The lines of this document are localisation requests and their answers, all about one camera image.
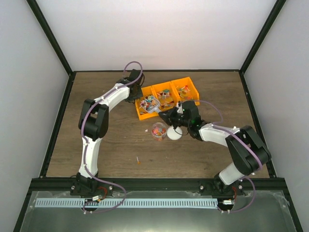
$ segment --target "wooden table surface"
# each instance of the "wooden table surface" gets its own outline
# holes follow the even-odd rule
[[[190,76],[200,99],[213,103],[224,117],[222,126],[253,126],[238,72],[145,72],[143,86]],[[119,72],[78,72],[62,120],[47,176],[75,175],[81,165],[82,139],[78,121],[85,99],[111,89]],[[210,106],[198,107],[202,119],[219,120]],[[159,117],[139,121],[134,104],[121,102],[111,112],[99,156],[100,177],[212,178],[232,162],[226,147],[183,136],[158,142],[150,127]],[[268,177],[266,166],[254,177]]]

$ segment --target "orange compartment tray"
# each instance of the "orange compartment tray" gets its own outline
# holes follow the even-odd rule
[[[175,86],[177,93],[179,94],[179,97],[182,102],[187,101],[187,100],[199,100],[199,93],[197,89],[195,88],[190,77],[173,80],[171,82]],[[187,93],[180,94],[179,91],[181,91],[181,88],[185,88],[186,86],[188,90]]]
[[[154,90],[154,92],[156,93],[155,97],[160,101],[161,106],[159,107],[159,109],[161,111],[166,111],[169,110],[171,108],[173,108],[174,106],[176,106],[176,103],[180,101],[180,97],[179,94],[177,93],[176,88],[173,86],[173,84],[169,81],[169,82],[164,82],[161,84],[156,84],[151,86]],[[160,92],[168,89],[169,90],[169,96],[164,97],[161,96],[160,97]]]
[[[144,97],[149,96],[149,95],[154,95],[154,97],[156,98],[156,94],[153,91],[153,88],[151,86],[143,87],[141,88],[141,91],[143,92]],[[159,115],[157,112],[147,113],[142,107],[140,107],[140,99],[135,100],[135,107],[136,107],[137,115],[139,116],[140,120],[144,120],[144,119]]]
[[[180,95],[178,89],[181,89],[185,86],[187,86],[188,91],[185,93],[185,96],[183,95],[183,93],[181,93]],[[160,97],[160,92],[165,89],[169,90],[169,96]],[[178,101],[187,101],[191,99],[199,100],[199,93],[195,88],[195,86],[193,85],[193,82],[190,77],[168,81],[153,86],[143,87],[141,88],[141,90],[143,92],[144,97],[153,95],[160,101],[161,106],[159,107],[159,109],[161,111],[166,111],[173,108],[174,106],[176,106],[176,103]],[[142,107],[140,107],[140,99],[135,100],[135,107],[140,120],[144,120],[159,115],[157,112],[147,113]]]

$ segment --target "white backdrop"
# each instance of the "white backdrop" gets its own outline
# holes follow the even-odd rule
[[[287,1],[245,73],[279,177],[309,232],[309,1]]]
[[[37,0],[71,68],[239,69],[275,0]]]
[[[27,2],[0,1],[0,231],[39,177],[68,81]]]

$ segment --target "small plastic cup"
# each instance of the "small plastic cup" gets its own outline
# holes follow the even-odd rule
[[[155,140],[162,141],[166,137],[166,131],[166,126],[161,122],[157,122],[151,128],[151,135]]]

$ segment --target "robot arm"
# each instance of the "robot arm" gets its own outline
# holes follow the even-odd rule
[[[131,102],[142,97],[140,80],[132,85],[123,86],[135,80],[139,73],[140,71],[133,70],[129,78],[119,80],[107,94],[94,100],[87,99],[84,102],[78,125],[79,129],[82,128],[85,116],[94,104],[97,105],[93,108],[91,114],[97,114],[97,117],[90,115],[84,124],[84,136],[88,142],[86,143],[86,139],[83,138],[83,157],[77,174],[77,181],[91,191],[96,189],[97,182],[93,181],[91,175],[98,175],[98,150],[101,140],[108,130],[109,112],[122,100]],[[194,101],[178,103],[177,107],[160,112],[159,116],[174,129],[180,126],[187,127],[191,137],[195,139],[228,147],[233,162],[215,176],[215,187],[220,191],[259,168],[257,160],[239,143],[239,139],[250,146],[250,149],[262,164],[271,159],[266,145],[252,127],[225,128],[206,122],[201,119]],[[86,171],[85,163],[91,175]]]
[[[83,139],[83,156],[82,160],[84,160],[84,155],[86,157],[86,163],[89,172],[92,175],[96,175],[98,173],[98,150],[100,147],[100,143],[102,141],[103,136],[106,134],[108,129],[108,119],[109,119],[109,112],[122,100],[127,99],[129,97],[130,88],[129,87],[122,87],[123,84],[117,83],[114,88],[116,91],[113,91],[107,98],[103,96],[96,98],[94,100],[87,99],[84,102],[82,115],[80,118],[79,128],[81,128],[81,124],[83,118],[89,108],[97,101],[100,101],[97,107],[95,107],[95,114],[97,114],[97,118],[89,116],[87,122],[85,124],[84,134],[88,141],[86,143],[85,138]],[[86,172],[84,163],[81,163],[81,167],[79,169],[79,173],[84,177],[91,176]]]
[[[100,143],[103,136],[108,130],[109,124],[109,112],[122,100],[131,102],[135,99],[142,97],[140,80],[132,84],[131,86],[123,86],[137,78],[140,74],[140,71],[133,70],[130,74],[130,77],[120,79],[115,86],[109,90],[106,94],[91,100],[87,99],[84,101],[81,117],[79,120],[78,127],[81,129],[84,118],[89,111],[90,107],[93,106],[96,102],[99,101],[97,106],[91,112],[96,114],[96,117],[89,116],[86,119],[84,127],[84,136],[87,139],[83,139],[83,156],[82,163],[78,172],[78,176],[82,178],[91,178],[89,173],[86,171],[84,166],[84,156],[86,157],[85,163],[87,164],[88,171],[96,176],[98,174],[98,151]]]
[[[235,137],[249,146],[262,164],[271,159],[266,145],[252,127],[225,128],[206,122],[201,119],[194,101],[178,103],[177,107],[160,112],[159,116],[174,129],[187,127],[191,137],[195,139],[228,147],[233,162],[215,176],[216,187],[220,190],[259,169],[257,160]]]

